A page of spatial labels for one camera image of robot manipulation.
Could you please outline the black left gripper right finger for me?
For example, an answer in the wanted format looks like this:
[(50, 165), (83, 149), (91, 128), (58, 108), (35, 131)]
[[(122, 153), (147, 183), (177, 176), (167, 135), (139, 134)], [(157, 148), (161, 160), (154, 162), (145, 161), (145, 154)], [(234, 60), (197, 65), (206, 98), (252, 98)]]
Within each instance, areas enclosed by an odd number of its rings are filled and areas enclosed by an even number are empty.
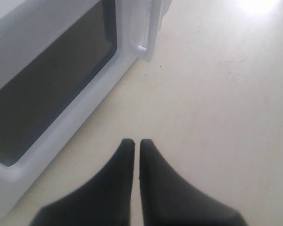
[(140, 192), (145, 226), (245, 226), (239, 211), (193, 187), (151, 139), (140, 143)]

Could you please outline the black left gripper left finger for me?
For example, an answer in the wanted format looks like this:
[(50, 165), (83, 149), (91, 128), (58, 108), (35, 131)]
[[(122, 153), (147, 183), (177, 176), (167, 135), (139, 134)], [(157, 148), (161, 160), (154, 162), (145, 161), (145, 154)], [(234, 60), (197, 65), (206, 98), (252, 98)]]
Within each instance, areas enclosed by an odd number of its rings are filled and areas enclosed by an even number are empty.
[(106, 165), (86, 184), (36, 214), (32, 226), (128, 226), (135, 143), (123, 139)]

